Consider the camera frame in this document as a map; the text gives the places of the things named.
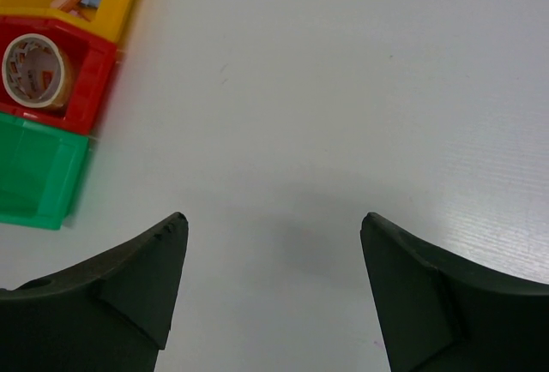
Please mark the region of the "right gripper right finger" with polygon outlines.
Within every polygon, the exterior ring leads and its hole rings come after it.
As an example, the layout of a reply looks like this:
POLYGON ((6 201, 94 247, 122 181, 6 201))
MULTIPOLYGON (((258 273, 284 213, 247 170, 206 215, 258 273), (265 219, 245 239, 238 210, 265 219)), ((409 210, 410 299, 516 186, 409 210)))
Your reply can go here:
POLYGON ((546 371, 548 286, 481 266, 377 213, 360 231, 393 371, 546 371))

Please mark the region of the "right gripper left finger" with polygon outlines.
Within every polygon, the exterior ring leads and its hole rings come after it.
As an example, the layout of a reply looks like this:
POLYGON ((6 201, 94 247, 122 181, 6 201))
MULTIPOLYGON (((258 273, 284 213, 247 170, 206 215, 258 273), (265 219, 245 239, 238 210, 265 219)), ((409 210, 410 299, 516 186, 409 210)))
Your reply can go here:
POLYGON ((152 371, 172 325, 188 242, 173 213, 141 235, 1 291, 3 371, 152 371))

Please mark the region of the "grey tape roll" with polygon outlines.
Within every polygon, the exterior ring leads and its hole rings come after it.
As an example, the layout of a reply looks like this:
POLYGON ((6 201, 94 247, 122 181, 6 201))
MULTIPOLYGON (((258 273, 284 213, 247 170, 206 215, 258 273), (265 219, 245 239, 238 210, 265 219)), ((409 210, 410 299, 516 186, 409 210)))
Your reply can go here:
POLYGON ((9 43, 1 72, 8 96, 34 110, 61 111, 69 103, 75 83, 68 55, 38 33, 25 33, 9 43))

